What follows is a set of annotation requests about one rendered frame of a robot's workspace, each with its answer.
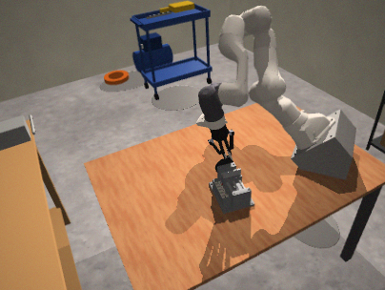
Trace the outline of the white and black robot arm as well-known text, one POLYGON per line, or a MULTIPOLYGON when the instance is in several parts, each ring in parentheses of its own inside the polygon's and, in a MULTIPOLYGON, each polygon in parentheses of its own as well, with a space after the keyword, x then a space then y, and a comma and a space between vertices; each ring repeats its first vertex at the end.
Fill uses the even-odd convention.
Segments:
POLYGON ((219 35, 218 49, 226 58, 237 63, 236 81, 212 83, 199 91, 199 105, 203 114, 196 125, 211 130, 222 128, 228 123, 222 105, 240 107, 250 97, 272 114, 294 140, 297 149, 303 150, 316 144, 335 124, 335 119, 299 111, 290 99, 282 95, 286 92, 286 83, 277 67, 276 40, 270 23, 272 25, 271 14, 263 6, 226 18, 219 35), (259 78, 250 87, 249 95, 249 57, 243 47, 243 32, 244 37, 250 34, 254 36, 253 60, 255 52, 254 67, 259 78))

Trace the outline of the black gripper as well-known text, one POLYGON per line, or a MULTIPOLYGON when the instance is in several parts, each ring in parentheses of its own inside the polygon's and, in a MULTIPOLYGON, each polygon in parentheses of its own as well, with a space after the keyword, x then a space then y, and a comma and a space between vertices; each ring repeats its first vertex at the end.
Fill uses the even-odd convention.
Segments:
POLYGON ((225 151, 224 151, 224 148, 223 148, 223 145, 222 145, 222 141, 224 140, 226 148, 227 148, 228 155, 229 155, 230 159, 232 159, 232 151, 231 151, 231 149, 233 149, 234 131, 233 130, 229 131, 227 129, 226 124, 222 128, 220 128, 218 130, 211 130, 210 129, 210 131, 211 131, 211 134, 212 134, 212 138, 208 140, 209 144, 212 145, 215 148, 215 150, 218 152, 219 155, 222 154, 224 158, 227 158, 227 156, 225 154, 225 151), (229 146, 229 143, 228 143, 228 140, 227 140, 228 135, 230 135, 230 146, 229 146), (213 143, 214 140, 218 142, 219 147, 220 147, 220 151, 218 150, 218 148, 213 143))

